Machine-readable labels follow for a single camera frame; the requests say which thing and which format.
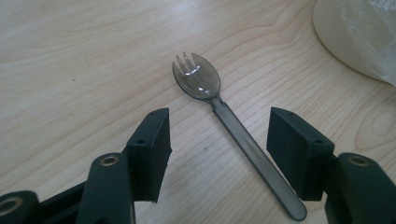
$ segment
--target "screw hole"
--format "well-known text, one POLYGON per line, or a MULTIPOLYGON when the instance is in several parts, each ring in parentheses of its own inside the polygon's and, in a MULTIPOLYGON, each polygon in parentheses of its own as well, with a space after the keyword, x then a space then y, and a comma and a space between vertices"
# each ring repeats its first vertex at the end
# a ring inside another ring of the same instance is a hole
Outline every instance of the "screw hole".
POLYGON ((116 156, 108 156, 100 160, 100 164, 103 166, 111 166, 119 162, 119 158, 116 156))
POLYGON ((352 162, 355 165, 359 166, 369 166, 370 162, 368 162, 366 159, 362 157, 357 157, 357 156, 350 156, 347 158, 350 162, 352 162))
POLYGON ((8 215, 17 210, 23 203, 20 197, 11 197, 0 202, 0 217, 8 215))
POLYGON ((323 144, 323 141, 321 139, 314 139, 314 143, 323 144))

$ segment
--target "wooden table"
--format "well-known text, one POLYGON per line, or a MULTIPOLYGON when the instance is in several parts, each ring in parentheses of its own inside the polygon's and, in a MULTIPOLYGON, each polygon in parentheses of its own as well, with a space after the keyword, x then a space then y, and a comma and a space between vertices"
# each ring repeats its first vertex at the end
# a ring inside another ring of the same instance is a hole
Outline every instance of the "wooden table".
MULTIPOLYGON (((176 84, 195 52, 265 148, 271 106, 299 114, 396 181, 396 89, 335 59, 315 34, 316 1, 5 0, 0 7, 0 194, 40 200, 84 181, 152 110, 170 109, 173 153, 158 203, 137 223, 294 223, 209 105, 176 84)), ((302 223, 326 223, 324 202, 302 223)))

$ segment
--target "transparent plastic utensil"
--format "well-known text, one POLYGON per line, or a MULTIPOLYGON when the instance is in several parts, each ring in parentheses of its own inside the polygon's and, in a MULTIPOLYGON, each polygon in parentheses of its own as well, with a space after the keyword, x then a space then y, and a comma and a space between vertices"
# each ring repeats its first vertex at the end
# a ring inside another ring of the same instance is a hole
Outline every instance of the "transparent plastic utensil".
POLYGON ((220 78, 213 65, 198 54, 192 53, 192 61, 183 53, 183 63, 177 56, 172 64, 177 84, 192 98, 210 104, 222 124, 235 142, 248 157, 290 216, 295 220, 304 220, 306 208, 286 180, 277 171, 262 149, 239 121, 230 107, 221 100, 220 78))

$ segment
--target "table surface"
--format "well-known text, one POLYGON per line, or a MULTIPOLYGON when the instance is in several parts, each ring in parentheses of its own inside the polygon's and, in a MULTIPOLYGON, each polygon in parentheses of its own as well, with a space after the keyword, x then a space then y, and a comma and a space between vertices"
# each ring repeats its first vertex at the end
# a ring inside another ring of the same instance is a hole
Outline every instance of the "table surface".
MULTIPOLYGON (((396 180, 396 89, 334 58, 316 36, 315 1, 2 1, 0 193, 40 201, 120 152, 150 111, 169 107, 173 153, 158 203, 137 223, 294 223, 209 105, 171 64, 209 60, 221 96, 265 149, 271 106, 293 111, 396 180)), ((302 223, 326 223, 324 202, 302 223)))

